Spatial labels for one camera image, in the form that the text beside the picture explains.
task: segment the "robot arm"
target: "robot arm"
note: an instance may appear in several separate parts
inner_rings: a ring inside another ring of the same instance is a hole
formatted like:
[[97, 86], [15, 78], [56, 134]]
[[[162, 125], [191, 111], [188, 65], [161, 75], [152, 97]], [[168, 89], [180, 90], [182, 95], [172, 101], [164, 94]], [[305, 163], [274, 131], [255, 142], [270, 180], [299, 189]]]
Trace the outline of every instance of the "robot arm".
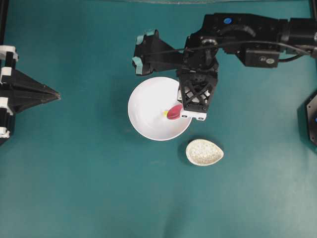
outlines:
[[[157, 30], [138, 36], [133, 66], [139, 76], [176, 69], [181, 116], [205, 120], [217, 85], [219, 48], [250, 67], [273, 68], [303, 55], [317, 58], [317, 23], [253, 14], [205, 15], [202, 28], [187, 37], [183, 49], [162, 41]], [[280, 59], [282, 52], [295, 56]]]

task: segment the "red object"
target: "red object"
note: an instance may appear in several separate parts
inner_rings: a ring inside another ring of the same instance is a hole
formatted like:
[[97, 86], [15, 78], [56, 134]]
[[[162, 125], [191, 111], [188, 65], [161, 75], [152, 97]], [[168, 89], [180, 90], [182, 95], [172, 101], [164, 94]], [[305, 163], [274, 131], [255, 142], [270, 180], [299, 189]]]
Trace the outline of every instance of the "red object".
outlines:
[[182, 110], [183, 108], [183, 105], [182, 104], [178, 104], [174, 107], [172, 107], [168, 113], [167, 113], [167, 119], [170, 119], [170, 120], [175, 120], [175, 119], [178, 119], [180, 118], [180, 111]]

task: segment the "white ceramic bowl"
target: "white ceramic bowl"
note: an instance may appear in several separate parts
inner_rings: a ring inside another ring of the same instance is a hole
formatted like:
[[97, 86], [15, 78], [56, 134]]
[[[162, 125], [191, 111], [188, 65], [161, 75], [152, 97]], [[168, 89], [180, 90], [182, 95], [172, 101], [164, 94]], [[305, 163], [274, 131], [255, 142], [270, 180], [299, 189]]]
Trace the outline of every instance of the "white ceramic bowl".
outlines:
[[133, 127], [151, 140], [171, 140], [183, 133], [191, 118], [169, 120], [163, 112], [179, 104], [179, 83], [167, 77], [155, 77], [140, 83], [132, 92], [128, 115]]
[[197, 166], [208, 166], [217, 163], [223, 158], [223, 151], [208, 140], [196, 139], [186, 148], [187, 159]]

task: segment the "small speckled dish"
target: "small speckled dish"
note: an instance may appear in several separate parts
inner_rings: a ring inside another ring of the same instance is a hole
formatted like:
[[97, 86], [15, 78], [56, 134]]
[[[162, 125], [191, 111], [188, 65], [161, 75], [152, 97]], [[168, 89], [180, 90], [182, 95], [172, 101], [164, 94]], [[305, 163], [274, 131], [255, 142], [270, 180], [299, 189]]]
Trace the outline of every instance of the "small speckled dish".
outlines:
[[208, 140], [197, 139], [187, 145], [187, 159], [197, 166], [208, 166], [217, 163], [222, 159], [223, 151], [214, 143]]

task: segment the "green tablecloth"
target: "green tablecloth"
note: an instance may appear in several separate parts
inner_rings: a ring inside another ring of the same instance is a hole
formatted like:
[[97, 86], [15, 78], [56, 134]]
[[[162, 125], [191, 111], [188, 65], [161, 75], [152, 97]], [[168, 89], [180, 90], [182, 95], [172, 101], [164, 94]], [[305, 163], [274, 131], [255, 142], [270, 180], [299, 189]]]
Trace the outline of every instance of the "green tablecloth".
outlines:
[[[136, 36], [158, 29], [181, 48], [214, 12], [310, 17], [307, 1], [11, 1], [5, 43], [18, 49], [17, 69], [62, 100], [18, 115], [0, 148], [1, 238], [316, 237], [317, 155], [301, 111], [317, 89], [313, 59], [246, 68], [220, 51], [205, 122], [167, 142], [129, 122], [129, 95], [149, 78], [131, 66]], [[194, 138], [225, 157], [190, 165]]]

